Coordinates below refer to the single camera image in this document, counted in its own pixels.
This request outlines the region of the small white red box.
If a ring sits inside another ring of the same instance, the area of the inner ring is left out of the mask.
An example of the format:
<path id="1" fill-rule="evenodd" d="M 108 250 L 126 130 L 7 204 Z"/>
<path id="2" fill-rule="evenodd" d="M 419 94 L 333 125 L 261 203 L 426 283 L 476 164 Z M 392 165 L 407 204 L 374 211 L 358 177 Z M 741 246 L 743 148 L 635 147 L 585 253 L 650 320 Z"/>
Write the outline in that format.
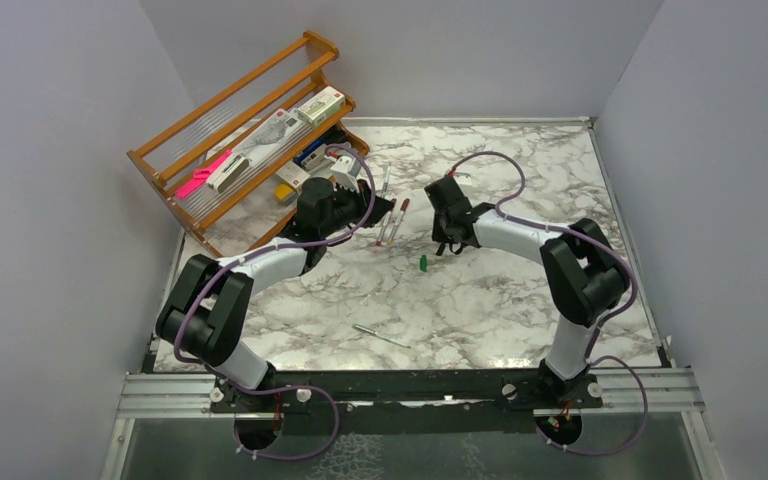
<path id="1" fill-rule="evenodd" d="M 275 172 L 275 175 L 288 187 L 298 192 L 310 174 L 299 165 L 290 161 Z"/>

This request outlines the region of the blue black stapler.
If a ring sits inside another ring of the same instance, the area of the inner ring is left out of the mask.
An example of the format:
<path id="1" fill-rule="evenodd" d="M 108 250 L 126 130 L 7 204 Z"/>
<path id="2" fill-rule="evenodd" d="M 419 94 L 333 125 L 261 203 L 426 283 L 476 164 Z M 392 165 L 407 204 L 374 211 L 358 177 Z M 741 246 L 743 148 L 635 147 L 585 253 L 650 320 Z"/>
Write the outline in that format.
<path id="1" fill-rule="evenodd" d="M 309 171 L 320 162 L 319 158 L 322 156 L 327 144 L 328 140 L 325 137 L 318 138 L 297 155 L 293 163 L 303 170 Z"/>

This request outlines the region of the pink highlighter pack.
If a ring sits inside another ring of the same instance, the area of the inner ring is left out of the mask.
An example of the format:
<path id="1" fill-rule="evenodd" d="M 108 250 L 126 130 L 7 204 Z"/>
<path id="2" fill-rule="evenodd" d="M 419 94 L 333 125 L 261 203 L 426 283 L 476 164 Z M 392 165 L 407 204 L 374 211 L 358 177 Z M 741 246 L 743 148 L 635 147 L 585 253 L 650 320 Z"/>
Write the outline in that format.
<path id="1" fill-rule="evenodd" d="M 232 151 L 227 149 L 209 166 L 195 169 L 191 178 L 175 191 L 175 196 L 179 199 L 186 199 L 188 196 L 192 195 L 196 190 L 198 190 L 203 184 L 206 183 L 208 178 L 217 169 L 222 166 L 222 164 L 228 159 L 231 153 Z"/>

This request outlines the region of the white black box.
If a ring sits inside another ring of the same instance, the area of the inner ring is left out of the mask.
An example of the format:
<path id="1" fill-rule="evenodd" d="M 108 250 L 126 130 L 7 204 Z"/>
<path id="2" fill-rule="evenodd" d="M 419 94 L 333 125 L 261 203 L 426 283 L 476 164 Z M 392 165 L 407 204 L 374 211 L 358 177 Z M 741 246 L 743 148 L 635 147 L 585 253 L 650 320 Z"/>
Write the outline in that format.
<path id="1" fill-rule="evenodd" d="M 236 179 L 250 165 L 250 159 L 245 155 L 232 153 L 209 175 L 207 185 L 218 194 L 227 191 Z"/>

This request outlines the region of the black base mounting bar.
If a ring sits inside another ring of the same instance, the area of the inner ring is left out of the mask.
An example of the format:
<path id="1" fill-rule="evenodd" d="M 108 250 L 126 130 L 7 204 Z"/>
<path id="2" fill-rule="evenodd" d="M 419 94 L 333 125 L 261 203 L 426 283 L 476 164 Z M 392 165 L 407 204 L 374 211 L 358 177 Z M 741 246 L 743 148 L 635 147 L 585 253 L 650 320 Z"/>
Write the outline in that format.
<path id="1" fill-rule="evenodd" d="M 300 370 L 273 371 L 258 389 L 300 387 L 326 391 L 340 406 L 366 403 L 418 402 L 450 399 L 489 401 L 515 410 L 599 408 L 603 402 L 588 392 L 596 377 L 585 373 L 560 393 L 536 368 L 457 370 Z"/>

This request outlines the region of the yellow sticky note block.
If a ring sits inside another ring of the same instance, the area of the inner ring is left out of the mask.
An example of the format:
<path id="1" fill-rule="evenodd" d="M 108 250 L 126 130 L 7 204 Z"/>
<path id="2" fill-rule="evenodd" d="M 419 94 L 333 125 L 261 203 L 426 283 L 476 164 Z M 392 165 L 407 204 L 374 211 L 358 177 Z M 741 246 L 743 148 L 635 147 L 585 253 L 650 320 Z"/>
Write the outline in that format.
<path id="1" fill-rule="evenodd" d="M 273 193 L 277 202 L 281 205 L 289 205 L 297 197 L 296 190 L 287 184 L 279 184 L 275 187 Z"/>

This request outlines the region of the wooden shelf rack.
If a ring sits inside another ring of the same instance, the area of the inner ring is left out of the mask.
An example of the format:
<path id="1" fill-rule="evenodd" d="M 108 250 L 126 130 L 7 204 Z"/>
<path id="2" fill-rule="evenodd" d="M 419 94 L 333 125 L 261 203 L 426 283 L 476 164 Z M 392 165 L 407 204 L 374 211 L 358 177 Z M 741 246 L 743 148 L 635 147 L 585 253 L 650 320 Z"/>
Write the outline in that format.
<path id="1" fill-rule="evenodd" d="M 128 156 L 194 243 L 215 257 L 260 247 L 295 211 L 302 182 L 333 176 L 330 143 L 368 144 L 355 101 L 326 79 L 337 46 L 306 31 Z"/>

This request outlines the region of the long white package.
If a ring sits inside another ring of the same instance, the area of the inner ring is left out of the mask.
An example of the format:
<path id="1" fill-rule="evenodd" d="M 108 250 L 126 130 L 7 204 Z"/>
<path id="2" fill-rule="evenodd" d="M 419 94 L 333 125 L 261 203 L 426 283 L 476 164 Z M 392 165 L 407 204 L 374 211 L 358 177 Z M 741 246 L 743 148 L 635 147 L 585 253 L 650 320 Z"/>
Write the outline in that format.
<path id="1" fill-rule="evenodd" d="M 231 151 L 245 155 L 250 159 L 250 166 L 254 166 L 278 153 L 295 138 L 304 136 L 309 127 L 299 117 L 297 109 L 278 109 Z"/>

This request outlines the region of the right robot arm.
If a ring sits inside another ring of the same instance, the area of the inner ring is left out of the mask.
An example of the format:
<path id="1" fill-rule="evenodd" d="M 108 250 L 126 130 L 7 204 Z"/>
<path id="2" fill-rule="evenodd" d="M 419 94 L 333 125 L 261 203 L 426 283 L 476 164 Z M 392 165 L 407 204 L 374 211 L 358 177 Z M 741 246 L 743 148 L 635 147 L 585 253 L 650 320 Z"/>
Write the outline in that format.
<path id="1" fill-rule="evenodd" d="M 434 210 L 432 239 L 440 250 L 460 254 L 466 247 L 489 248 L 543 266 L 559 320 L 533 390 L 549 406 L 564 405 L 587 375 L 598 322 L 631 286 L 601 227 L 590 218 L 563 225 L 503 215 L 490 203 L 472 204 L 451 176 L 424 191 Z"/>

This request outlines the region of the white green box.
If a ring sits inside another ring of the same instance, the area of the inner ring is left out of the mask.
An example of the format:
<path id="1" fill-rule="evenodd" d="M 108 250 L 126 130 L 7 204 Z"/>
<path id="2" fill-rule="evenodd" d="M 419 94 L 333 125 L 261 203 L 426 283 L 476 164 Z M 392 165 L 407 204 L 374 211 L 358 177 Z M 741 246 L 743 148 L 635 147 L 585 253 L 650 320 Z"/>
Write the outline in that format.
<path id="1" fill-rule="evenodd" d="M 345 95 L 332 86 L 324 87 L 297 108 L 299 117 L 316 128 L 345 105 Z"/>

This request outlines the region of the aluminium frame rail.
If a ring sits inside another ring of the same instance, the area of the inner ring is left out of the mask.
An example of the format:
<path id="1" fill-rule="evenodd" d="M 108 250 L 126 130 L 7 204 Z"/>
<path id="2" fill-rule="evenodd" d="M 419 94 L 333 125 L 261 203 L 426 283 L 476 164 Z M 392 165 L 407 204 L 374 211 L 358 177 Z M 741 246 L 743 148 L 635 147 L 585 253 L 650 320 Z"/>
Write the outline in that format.
<path id="1" fill-rule="evenodd" d="M 125 377 L 117 419 L 206 419 L 211 413 L 210 374 L 129 374 Z"/>

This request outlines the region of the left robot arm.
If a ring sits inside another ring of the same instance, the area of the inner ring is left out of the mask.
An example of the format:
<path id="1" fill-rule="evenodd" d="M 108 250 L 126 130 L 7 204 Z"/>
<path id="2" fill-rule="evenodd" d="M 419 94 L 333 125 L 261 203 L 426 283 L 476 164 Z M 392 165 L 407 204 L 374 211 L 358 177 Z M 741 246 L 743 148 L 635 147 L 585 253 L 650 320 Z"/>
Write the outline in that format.
<path id="1" fill-rule="evenodd" d="M 175 280 L 155 324 L 156 335 L 180 361 L 211 368 L 237 384 L 236 396 L 258 411 L 273 401 L 270 363 L 243 338 L 251 298 L 311 271 L 331 244 L 347 241 L 350 227 L 373 227 L 392 208 L 360 180 L 351 190 L 327 178 L 304 182 L 296 211 L 275 237 L 232 257 L 190 257 Z"/>

